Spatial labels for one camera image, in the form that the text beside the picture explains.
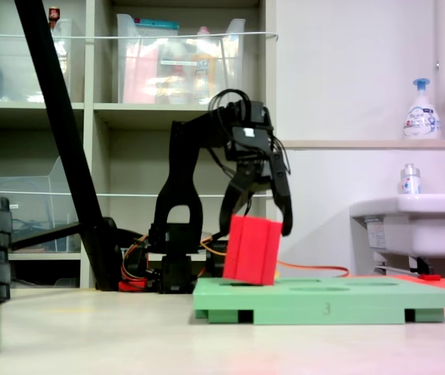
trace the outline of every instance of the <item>robotic arm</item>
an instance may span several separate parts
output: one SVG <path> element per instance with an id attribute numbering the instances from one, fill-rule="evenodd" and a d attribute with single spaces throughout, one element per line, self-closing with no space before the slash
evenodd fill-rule
<path id="1" fill-rule="evenodd" d="M 242 99 L 214 109 L 228 93 L 238 94 Z M 190 258 L 186 254 L 197 252 L 203 223 L 201 201 L 193 183 L 200 148 L 206 148 L 222 171 L 231 177 L 214 240 L 229 233 L 231 216 L 247 204 L 254 193 L 266 190 L 272 191 L 274 202 L 283 214 L 283 236 L 290 233 L 292 207 L 287 182 L 290 169 L 284 148 L 272 131 L 267 108 L 261 102 L 250 101 L 238 90 L 225 90 L 216 95 L 203 116 L 186 123 L 173 123 L 169 176 L 158 195 L 155 219 L 148 235 L 151 246 L 148 251 L 166 254 L 162 260 L 161 291 L 183 292 L 183 285 L 190 283 Z M 226 159 L 236 162 L 237 169 L 233 171 L 224 166 L 213 148 L 224 148 Z M 189 223 L 167 223 L 170 210 L 178 205 L 188 207 Z M 176 276 L 167 280 L 166 274 Z"/>

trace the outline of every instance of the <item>circular hole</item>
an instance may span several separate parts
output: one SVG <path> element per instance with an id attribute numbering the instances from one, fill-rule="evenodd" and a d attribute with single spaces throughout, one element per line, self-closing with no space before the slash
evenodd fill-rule
<path id="1" fill-rule="evenodd" d="M 291 291 L 349 291 L 348 287 L 291 287 Z"/>
<path id="2" fill-rule="evenodd" d="M 398 283 L 384 283 L 384 282 L 362 283 L 362 282 L 354 282 L 354 283 L 346 283 L 346 285 L 353 285 L 355 287 L 393 287 L 394 285 L 398 285 Z"/>
<path id="3" fill-rule="evenodd" d="M 321 280 L 318 279 L 278 279 L 275 284 L 297 284 L 297 283 L 321 283 Z"/>

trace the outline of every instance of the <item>printed number 3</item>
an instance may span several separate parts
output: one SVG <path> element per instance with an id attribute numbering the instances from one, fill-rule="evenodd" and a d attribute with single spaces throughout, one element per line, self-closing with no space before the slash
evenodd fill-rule
<path id="1" fill-rule="evenodd" d="M 325 304 L 325 308 L 324 308 L 324 310 L 323 310 L 323 315 L 330 315 L 330 313 L 331 313 L 331 310 L 330 310 L 330 303 L 327 302 L 327 303 Z"/>

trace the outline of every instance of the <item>pump dispenser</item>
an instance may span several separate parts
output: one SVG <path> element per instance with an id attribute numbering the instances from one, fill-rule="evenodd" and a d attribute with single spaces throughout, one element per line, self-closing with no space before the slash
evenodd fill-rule
<path id="1" fill-rule="evenodd" d="M 418 94 L 404 123 L 404 139 L 441 139 L 440 118 L 425 93 L 425 86 L 429 82 L 427 78 L 413 81 L 413 84 L 417 86 Z"/>

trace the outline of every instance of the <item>black tripod leg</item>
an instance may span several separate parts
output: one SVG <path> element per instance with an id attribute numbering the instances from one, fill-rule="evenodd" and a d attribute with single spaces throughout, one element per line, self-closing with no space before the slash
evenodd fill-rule
<path id="1" fill-rule="evenodd" d="M 15 3 L 73 204 L 85 228 L 80 236 L 94 271 L 96 286 L 103 291 L 118 290 L 122 254 L 114 242 L 116 228 L 103 219 L 99 209 L 42 0 L 15 0 Z"/>

